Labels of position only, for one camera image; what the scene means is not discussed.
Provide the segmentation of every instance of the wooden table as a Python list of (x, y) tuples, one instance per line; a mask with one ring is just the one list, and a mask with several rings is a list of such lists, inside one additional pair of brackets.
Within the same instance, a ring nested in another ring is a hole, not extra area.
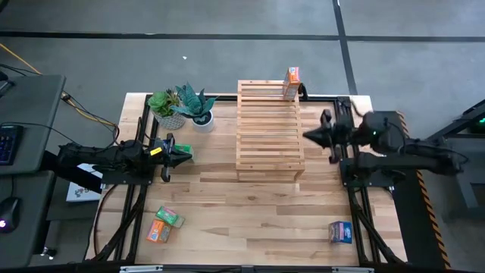
[[(127, 94), (119, 123), (119, 140), (134, 138), (145, 97), (145, 93)], [(360, 112), (372, 109), (369, 96), (351, 96), (351, 99)], [(301, 103), (304, 131), (319, 125), (318, 118), (325, 108), (333, 111), (330, 103)], [(329, 223), (351, 221), (338, 165), (328, 162), (330, 151), (305, 140), (306, 170), (296, 183), (237, 182), (236, 102), (216, 102), (213, 112), (212, 133), (195, 133), (190, 122), (174, 131), (177, 143), (193, 146), (195, 162), (184, 162), (172, 170), (169, 184), (161, 182), (160, 169), (156, 172), (145, 202), (136, 263), (357, 265), (355, 244), (328, 241)], [(167, 132), (158, 129), (161, 137)], [(120, 224), (126, 191), (127, 186), (119, 186), (105, 203), (99, 219), (100, 248)], [(380, 188), (369, 188), (369, 200), (376, 229), (395, 254), (406, 260), (391, 195)], [(171, 231), (168, 242), (161, 244), (145, 240), (160, 206), (167, 206), (186, 218), (180, 229)], [(131, 234), (128, 230), (124, 257)], [(363, 236), (366, 253), (371, 257), (366, 232)], [(87, 259), (90, 257), (93, 257), (92, 243), (86, 255)]]

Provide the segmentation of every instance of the wooden slatted shelf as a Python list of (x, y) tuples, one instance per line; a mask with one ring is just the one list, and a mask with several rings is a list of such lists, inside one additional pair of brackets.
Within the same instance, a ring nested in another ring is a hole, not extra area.
[(305, 171), (298, 96), (283, 100), (282, 80), (237, 84), (236, 172), (239, 180), (293, 180)]

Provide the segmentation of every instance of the concrete floor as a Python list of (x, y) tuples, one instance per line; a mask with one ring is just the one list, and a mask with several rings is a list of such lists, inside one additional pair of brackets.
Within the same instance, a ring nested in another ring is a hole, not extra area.
[[(485, 24), (481, 0), (339, 3), (347, 35), (485, 36), (480, 27)], [(0, 14), (0, 30), (6, 29), (338, 34), (332, 0), (16, 0)], [(238, 79), (282, 79), (285, 67), (293, 65), (300, 66), (310, 93), (349, 93), (338, 41), (0, 38), (0, 42), (44, 74), (65, 75), (66, 90), (111, 121), (118, 120), (127, 92), (153, 92), (188, 80), (206, 92), (234, 93)], [(349, 54), (358, 94), (371, 96), (374, 109), (404, 112), (414, 137), (439, 130), (485, 94), (482, 42), (349, 42)], [(0, 60), (23, 67), (3, 51)], [(103, 126), (81, 118), (65, 104), (60, 105), (55, 127), (86, 145), (103, 146), (111, 138)], [(61, 143), (65, 140), (52, 134), (48, 147), (57, 152)], [(446, 184), (435, 177), (426, 183), (435, 210), (444, 213)], [(485, 250), (483, 235), (474, 233), (477, 240), (470, 235), (483, 226), (460, 222), (440, 227), (452, 267), (483, 271), (485, 261), (477, 256)], [(58, 230), (60, 238), (70, 232), (69, 227)], [(72, 240), (64, 246), (73, 247)], [(78, 247), (86, 247), (83, 240)]]

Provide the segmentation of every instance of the green plant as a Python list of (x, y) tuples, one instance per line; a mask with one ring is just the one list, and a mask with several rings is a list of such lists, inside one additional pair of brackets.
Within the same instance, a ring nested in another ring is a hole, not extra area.
[(162, 117), (170, 117), (174, 114), (171, 106), (180, 106), (180, 100), (177, 94), (171, 89), (162, 92), (156, 92), (149, 99), (149, 106), (153, 112)]
[(175, 86), (175, 88), (177, 89), (177, 95), (182, 100), (184, 106), (172, 105), (170, 109), (180, 113), (186, 118), (193, 118), (196, 122), (205, 122), (209, 111), (214, 105), (215, 98), (205, 99), (204, 90), (197, 96), (189, 83), (181, 88), (178, 86)]

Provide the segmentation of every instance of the orange box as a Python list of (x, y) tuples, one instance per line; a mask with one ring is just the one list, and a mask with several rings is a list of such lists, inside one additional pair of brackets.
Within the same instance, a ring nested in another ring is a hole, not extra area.
[(168, 240), (168, 235), (170, 234), (171, 226), (162, 220), (153, 219), (152, 226), (147, 240), (155, 243), (166, 243)]
[(300, 75), (297, 67), (288, 67), (283, 82), (283, 99), (294, 100), (300, 86)]

